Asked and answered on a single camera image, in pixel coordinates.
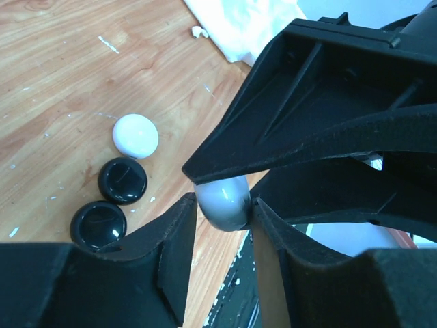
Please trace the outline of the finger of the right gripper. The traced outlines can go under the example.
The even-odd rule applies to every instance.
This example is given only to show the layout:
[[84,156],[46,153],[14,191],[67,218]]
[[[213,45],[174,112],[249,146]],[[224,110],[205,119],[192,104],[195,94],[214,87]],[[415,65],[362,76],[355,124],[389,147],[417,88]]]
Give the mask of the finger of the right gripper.
[[372,223],[436,240],[436,194],[354,159],[271,169],[252,189],[289,223]]
[[182,170],[200,185],[373,152],[398,176],[436,184],[434,11],[380,29],[347,14],[293,20]]

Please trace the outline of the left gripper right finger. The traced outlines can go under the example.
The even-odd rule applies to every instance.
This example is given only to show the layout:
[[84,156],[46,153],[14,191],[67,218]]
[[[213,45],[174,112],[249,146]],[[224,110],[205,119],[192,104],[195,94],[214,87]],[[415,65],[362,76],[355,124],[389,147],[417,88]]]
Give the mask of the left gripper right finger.
[[261,199],[251,230],[264,327],[435,327],[436,251],[349,257],[287,224]]

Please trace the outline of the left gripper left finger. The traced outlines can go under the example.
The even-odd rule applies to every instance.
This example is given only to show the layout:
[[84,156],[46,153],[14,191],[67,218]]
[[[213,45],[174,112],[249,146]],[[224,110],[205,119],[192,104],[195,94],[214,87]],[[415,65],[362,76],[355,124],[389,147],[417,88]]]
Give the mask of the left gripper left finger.
[[181,327],[197,220],[194,193],[100,251],[1,245],[2,327]]

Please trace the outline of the white charging case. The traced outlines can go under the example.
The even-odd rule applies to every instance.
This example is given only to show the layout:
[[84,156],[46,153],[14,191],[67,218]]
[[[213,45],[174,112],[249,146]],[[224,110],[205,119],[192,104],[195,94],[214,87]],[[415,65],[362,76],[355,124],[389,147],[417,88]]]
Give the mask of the white charging case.
[[151,156],[159,142],[158,129],[154,123],[135,113],[124,115],[115,123],[112,138],[120,153],[134,159]]
[[216,229],[232,232],[247,224],[251,195],[246,176],[195,184],[194,191],[203,215]]

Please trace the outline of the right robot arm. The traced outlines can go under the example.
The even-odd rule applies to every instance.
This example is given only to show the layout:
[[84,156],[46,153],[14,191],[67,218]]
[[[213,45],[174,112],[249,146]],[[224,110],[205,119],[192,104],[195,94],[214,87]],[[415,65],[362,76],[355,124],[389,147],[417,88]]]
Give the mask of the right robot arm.
[[436,238],[436,2],[382,28],[296,19],[265,46],[183,165],[253,188],[292,223],[372,223]]

